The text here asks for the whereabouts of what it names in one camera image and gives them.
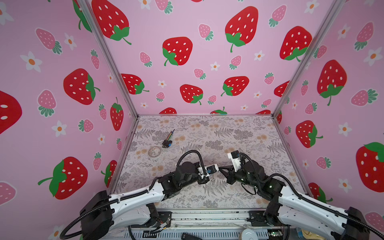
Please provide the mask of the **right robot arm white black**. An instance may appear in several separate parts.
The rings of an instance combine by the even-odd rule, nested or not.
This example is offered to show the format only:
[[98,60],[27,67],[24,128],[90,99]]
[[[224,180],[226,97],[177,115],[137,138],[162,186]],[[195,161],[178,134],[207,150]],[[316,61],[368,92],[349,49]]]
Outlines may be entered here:
[[262,217],[268,225],[295,226],[328,240],[368,240],[373,233],[357,209],[336,208],[302,195],[285,176],[268,176],[254,161],[219,170],[227,183],[249,186],[254,194],[269,201]]

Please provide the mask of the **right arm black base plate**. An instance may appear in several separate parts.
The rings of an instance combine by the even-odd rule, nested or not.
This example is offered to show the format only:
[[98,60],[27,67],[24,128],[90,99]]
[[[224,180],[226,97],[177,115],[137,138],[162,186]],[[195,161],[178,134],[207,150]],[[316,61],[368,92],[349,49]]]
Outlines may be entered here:
[[282,224],[279,220],[268,219],[265,216],[265,211],[254,210],[249,211],[247,222],[251,223],[253,227],[281,227]]

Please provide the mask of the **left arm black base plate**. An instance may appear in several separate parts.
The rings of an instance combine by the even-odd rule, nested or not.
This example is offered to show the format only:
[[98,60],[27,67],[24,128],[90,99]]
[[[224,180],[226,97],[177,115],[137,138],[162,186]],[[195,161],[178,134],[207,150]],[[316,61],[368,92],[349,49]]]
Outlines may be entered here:
[[172,212],[160,211],[150,215],[150,219],[145,224],[148,228],[168,228],[171,226]]

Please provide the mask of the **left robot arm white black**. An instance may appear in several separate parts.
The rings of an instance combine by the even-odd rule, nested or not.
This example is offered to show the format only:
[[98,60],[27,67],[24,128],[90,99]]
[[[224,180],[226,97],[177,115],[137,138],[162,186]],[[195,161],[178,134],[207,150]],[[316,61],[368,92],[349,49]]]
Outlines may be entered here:
[[206,184],[218,170],[217,165],[185,162],[148,187],[123,194],[95,194],[80,212],[83,239],[99,240],[114,228],[148,224],[156,217],[155,203],[175,197],[191,184]]

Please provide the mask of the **grey perforated metal ring disc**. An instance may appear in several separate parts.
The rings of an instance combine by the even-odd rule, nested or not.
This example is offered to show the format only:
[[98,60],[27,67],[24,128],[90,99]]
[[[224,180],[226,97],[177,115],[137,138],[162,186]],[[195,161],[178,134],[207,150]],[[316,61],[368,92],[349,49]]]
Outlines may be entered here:
[[151,147],[148,150],[148,155],[151,158],[157,158],[161,154],[162,150],[160,147]]

